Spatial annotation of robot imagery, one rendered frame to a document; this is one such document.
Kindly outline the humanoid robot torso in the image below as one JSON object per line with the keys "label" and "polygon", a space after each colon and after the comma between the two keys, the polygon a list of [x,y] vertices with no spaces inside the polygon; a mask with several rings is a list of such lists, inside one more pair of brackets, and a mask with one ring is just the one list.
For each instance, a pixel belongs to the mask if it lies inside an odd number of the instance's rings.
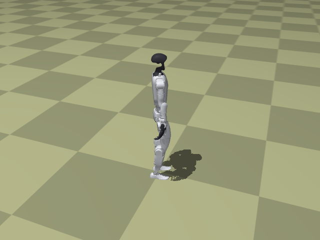
{"label": "humanoid robot torso", "polygon": [[[154,72],[153,72],[154,73]],[[153,73],[151,76],[151,83],[152,83],[152,92],[153,92],[153,101],[155,108],[153,109],[153,119],[157,123],[158,119],[160,118],[159,111],[161,110],[158,106],[158,97],[157,97],[157,89],[156,89],[156,81],[157,79],[163,79],[165,83],[165,89],[164,89],[164,102],[167,103],[167,94],[168,94],[168,80],[164,72],[161,71],[158,76],[153,77]],[[163,73],[163,75],[161,75]]]}

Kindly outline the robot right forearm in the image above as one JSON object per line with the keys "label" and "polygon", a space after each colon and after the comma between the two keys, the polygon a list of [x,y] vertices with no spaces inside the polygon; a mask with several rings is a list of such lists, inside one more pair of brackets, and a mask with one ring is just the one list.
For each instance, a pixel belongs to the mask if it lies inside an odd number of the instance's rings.
{"label": "robot right forearm", "polygon": [[168,124],[167,124],[167,107],[168,107],[168,105],[166,103],[162,103],[160,111],[159,111],[160,126],[161,126],[161,124],[164,124],[164,128],[166,128],[168,126]]}

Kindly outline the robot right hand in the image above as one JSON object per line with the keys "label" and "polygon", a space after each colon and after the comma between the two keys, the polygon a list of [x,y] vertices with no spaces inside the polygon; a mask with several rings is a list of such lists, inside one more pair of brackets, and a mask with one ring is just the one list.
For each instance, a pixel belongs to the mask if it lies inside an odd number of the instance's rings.
{"label": "robot right hand", "polygon": [[164,127],[165,127],[165,125],[161,124],[161,126],[160,126],[161,131],[159,133],[159,136],[157,136],[157,138],[154,138],[154,140],[159,140],[163,136],[163,134],[164,134],[164,132],[166,130],[166,128],[164,128]]}

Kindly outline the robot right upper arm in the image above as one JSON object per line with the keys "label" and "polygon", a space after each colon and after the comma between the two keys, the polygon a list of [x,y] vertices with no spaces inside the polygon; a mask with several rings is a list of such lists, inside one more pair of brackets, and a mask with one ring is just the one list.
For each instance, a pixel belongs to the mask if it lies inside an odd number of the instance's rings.
{"label": "robot right upper arm", "polygon": [[156,83],[155,83],[155,87],[156,87],[156,90],[157,90],[158,107],[161,108],[162,103],[166,103],[166,102],[164,102],[164,98],[165,98],[165,82],[163,81],[163,79],[157,79]]}

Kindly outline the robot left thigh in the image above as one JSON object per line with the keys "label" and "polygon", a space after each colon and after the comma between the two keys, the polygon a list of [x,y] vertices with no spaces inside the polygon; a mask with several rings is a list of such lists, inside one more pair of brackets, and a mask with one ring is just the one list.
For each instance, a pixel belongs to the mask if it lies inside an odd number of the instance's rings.
{"label": "robot left thigh", "polygon": [[[157,129],[157,130],[158,130],[158,129]],[[160,133],[160,131],[158,131],[158,133]],[[156,138],[157,138],[157,137],[156,137]],[[155,146],[161,146],[160,139],[158,139],[158,140],[155,140],[155,139],[154,139],[153,143],[154,143]]]}

